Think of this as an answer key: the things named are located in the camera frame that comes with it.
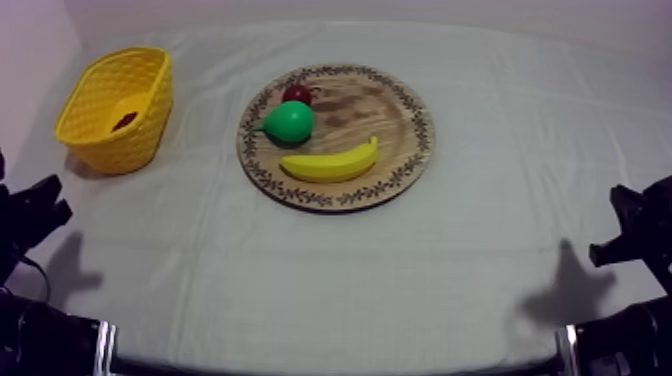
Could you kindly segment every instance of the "white wall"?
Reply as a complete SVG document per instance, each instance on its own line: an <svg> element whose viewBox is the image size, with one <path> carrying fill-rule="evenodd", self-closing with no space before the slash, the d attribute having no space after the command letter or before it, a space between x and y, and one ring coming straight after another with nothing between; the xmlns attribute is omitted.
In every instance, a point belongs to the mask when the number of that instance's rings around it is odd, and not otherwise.
<svg viewBox="0 0 672 376"><path fill-rule="evenodd" d="M0 148L8 171L45 95L80 48L63 0L0 1Z"/></svg>
<svg viewBox="0 0 672 376"><path fill-rule="evenodd" d="M558 36L672 60L672 0L65 0L85 42L278 19L447 23Z"/></svg>

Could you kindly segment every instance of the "cable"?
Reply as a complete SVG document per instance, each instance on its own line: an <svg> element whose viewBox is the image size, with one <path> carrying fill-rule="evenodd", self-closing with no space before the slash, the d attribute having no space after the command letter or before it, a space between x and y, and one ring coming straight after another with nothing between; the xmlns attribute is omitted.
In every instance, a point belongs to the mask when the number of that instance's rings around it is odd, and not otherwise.
<svg viewBox="0 0 672 376"><path fill-rule="evenodd" d="M47 276L47 273L44 271L44 269L42 269L40 264L36 263L35 261L33 261L33 260L29 259L28 257L23 256L23 255L19 255L19 254L12 253L12 252L10 252L9 254L12 255L12 257L14 257L17 261L22 262L22 263L24 263L28 266L32 266L33 268L37 269L37 271L42 276L42 279L44 279L44 286L47 290L46 294L45 294L45 297L42 301L44 303L49 303L49 299L51 299L51 282L49 282L49 277Z"/></svg>

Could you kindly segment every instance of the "banana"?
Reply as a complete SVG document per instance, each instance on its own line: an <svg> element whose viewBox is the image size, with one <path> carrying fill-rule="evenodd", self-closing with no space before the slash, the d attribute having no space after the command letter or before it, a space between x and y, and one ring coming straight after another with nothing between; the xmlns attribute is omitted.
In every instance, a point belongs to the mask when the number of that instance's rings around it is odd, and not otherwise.
<svg viewBox="0 0 672 376"><path fill-rule="evenodd" d="M378 138L337 154L289 155L280 166L299 180L314 183L337 183L356 178L366 172L378 159Z"/></svg>

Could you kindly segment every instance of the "red apple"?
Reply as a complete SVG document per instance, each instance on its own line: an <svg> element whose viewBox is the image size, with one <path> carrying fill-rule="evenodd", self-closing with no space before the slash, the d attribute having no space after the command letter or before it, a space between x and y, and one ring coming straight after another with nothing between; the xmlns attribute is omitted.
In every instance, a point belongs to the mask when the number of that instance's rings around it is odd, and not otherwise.
<svg viewBox="0 0 672 376"><path fill-rule="evenodd" d="M310 89L302 85L290 86L282 95L282 102L299 101L306 106L310 106L313 97L310 95Z"/></svg>

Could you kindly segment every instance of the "plastic fruit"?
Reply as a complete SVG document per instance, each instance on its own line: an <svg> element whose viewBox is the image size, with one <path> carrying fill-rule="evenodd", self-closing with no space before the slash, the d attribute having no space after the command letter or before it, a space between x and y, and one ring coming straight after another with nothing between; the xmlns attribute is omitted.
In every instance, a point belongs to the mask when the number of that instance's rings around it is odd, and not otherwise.
<svg viewBox="0 0 672 376"><path fill-rule="evenodd" d="M299 101L307 106L310 106L310 103L313 101L313 97L310 94L310 89L307 87L303 85L294 85L285 90L285 93L282 94L282 101Z"/></svg>
<svg viewBox="0 0 672 376"><path fill-rule="evenodd" d="M291 176L315 183L337 183L365 173L378 159L378 138L351 150L330 155L290 155L280 166Z"/></svg>
<svg viewBox="0 0 672 376"><path fill-rule="evenodd" d="M313 132L313 110L297 101L285 102L264 119L257 130L287 143L305 141Z"/></svg>

